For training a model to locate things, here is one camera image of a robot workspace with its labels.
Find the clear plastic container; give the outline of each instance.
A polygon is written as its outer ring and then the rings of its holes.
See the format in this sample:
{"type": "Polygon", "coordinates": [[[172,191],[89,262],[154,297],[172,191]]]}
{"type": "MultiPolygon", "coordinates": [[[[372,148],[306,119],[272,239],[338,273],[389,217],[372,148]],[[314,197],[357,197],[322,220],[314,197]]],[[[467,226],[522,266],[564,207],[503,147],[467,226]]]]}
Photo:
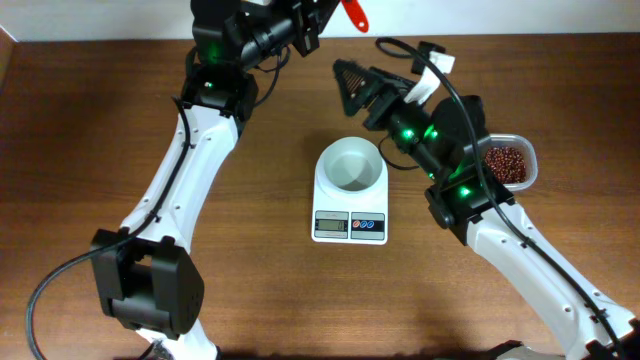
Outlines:
{"type": "Polygon", "coordinates": [[[520,151],[524,157],[527,172],[526,180],[519,184],[504,184],[509,191],[522,191],[533,185],[538,177],[538,160],[536,159],[533,145],[529,140],[520,135],[491,134],[491,147],[511,147],[520,151]]]}

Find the red handle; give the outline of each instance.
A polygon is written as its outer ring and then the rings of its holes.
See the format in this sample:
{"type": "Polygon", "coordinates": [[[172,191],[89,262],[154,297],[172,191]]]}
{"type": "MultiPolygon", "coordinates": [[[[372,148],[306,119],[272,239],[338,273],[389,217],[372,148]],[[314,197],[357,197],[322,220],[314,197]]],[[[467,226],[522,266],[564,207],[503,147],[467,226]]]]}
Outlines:
{"type": "Polygon", "coordinates": [[[366,33],[369,31],[369,21],[367,21],[367,15],[358,4],[358,0],[342,0],[344,9],[347,10],[347,15],[351,19],[356,29],[366,33]]]}

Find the red beans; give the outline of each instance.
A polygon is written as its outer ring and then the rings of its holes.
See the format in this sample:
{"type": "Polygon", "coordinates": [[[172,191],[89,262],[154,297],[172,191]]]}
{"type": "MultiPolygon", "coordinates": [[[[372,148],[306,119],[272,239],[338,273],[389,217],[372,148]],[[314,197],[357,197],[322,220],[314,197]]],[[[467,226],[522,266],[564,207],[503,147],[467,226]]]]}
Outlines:
{"type": "Polygon", "coordinates": [[[484,158],[493,174],[502,184],[518,184],[527,179],[522,153],[510,147],[493,147],[484,158]]]}

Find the brown wooden surface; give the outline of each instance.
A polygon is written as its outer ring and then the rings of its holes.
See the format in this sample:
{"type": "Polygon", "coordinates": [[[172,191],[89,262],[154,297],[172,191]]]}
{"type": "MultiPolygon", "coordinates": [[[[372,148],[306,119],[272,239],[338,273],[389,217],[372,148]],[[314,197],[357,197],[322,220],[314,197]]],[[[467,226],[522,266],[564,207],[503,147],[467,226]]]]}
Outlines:
{"type": "MultiPolygon", "coordinates": [[[[640,313],[640,36],[429,37],[457,56],[451,80],[483,97],[494,133],[528,138],[540,175],[519,194],[534,223],[592,282],[640,313]]],[[[19,44],[0,97],[0,354],[27,359],[25,304],[41,278],[117,229],[175,127],[191,42],[19,44]]],[[[435,224],[419,171],[390,171],[389,242],[321,245],[309,234],[315,162],[332,141],[383,134],[342,112],[331,65],[409,75],[373,40],[324,40],[294,56],[256,109],[200,214],[201,313],[226,351],[391,355],[559,351],[509,283],[435,224]]],[[[257,75],[264,91],[270,76],[257,75]]],[[[436,100],[444,97],[439,90],[436,100]]],[[[432,109],[437,101],[431,101],[432,109]]],[[[394,157],[397,161],[408,159],[394,157]]],[[[50,359],[110,359],[146,346],[104,317],[83,264],[36,312],[50,359]]]]}
{"type": "Polygon", "coordinates": [[[4,77],[9,67],[12,51],[13,39],[0,28],[0,92],[2,91],[2,84],[4,83],[4,77]]]}

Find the white scale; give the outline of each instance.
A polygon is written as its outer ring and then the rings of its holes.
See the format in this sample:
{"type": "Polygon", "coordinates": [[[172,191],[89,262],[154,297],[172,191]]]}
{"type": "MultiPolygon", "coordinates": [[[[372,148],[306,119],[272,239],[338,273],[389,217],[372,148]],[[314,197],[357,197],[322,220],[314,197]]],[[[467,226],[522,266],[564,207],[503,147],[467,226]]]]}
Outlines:
{"type": "Polygon", "coordinates": [[[384,245],[388,211],[387,165],[372,143],[347,137],[325,149],[313,189],[314,241],[384,245]]]}

